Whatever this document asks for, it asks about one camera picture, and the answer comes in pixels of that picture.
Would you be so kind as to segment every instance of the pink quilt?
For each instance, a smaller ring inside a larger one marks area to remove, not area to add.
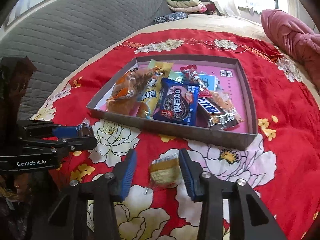
[[[320,89],[320,34],[281,10],[264,10],[262,27],[268,38],[286,54],[305,66]]]

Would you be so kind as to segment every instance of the gray quilted headboard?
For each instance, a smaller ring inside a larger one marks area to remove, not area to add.
[[[58,0],[31,14],[0,42],[0,58],[28,56],[37,68],[19,118],[35,114],[91,57],[170,13],[165,0]]]

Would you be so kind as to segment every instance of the screw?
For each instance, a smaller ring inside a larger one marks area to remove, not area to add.
[[[210,173],[210,172],[207,172],[207,171],[204,171],[204,172],[201,173],[201,176],[202,176],[203,178],[208,179],[208,178],[211,177],[211,173]]]
[[[76,186],[76,185],[78,185],[78,183],[79,183],[79,181],[77,181],[76,179],[74,179],[74,180],[72,180],[72,181],[70,181],[70,186]]]
[[[106,174],[104,174],[104,177],[106,178],[106,179],[111,179],[111,178],[113,178],[113,173],[112,172],[107,172]]]
[[[245,184],[247,184],[247,182],[244,179],[238,179],[237,180],[238,185],[240,186],[244,186]]]

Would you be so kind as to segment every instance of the red bedsheet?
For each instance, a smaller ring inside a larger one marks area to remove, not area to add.
[[[157,54],[215,55],[240,60],[260,119],[260,134],[247,151],[151,134],[90,117],[87,103],[122,66],[136,56]],[[183,184],[143,194],[149,184],[149,162],[186,147],[204,170],[225,180],[246,179],[288,239],[295,240],[301,239],[320,209],[320,112],[301,81],[299,71],[266,42],[223,32],[167,30],[139,34],[115,47],[76,74],[33,118],[63,125],[77,125],[87,118],[98,139],[95,150],[70,153],[59,169],[51,171],[59,187],[71,179],[87,182],[112,171],[127,150],[135,148],[138,163],[133,186],[125,202],[115,206],[123,239],[196,239],[201,203],[191,202]],[[92,213],[90,203],[90,228]],[[228,214],[224,217],[224,239],[228,239]]]

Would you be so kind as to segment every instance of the red candy wrapper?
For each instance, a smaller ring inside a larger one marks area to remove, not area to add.
[[[186,75],[188,80],[190,80],[193,83],[199,84],[199,87],[200,87],[199,98],[212,98],[212,95],[210,94],[209,89],[207,88],[207,86],[204,84],[204,82],[201,80],[201,78],[198,75],[196,65],[188,65],[185,67],[181,67],[180,71]]]

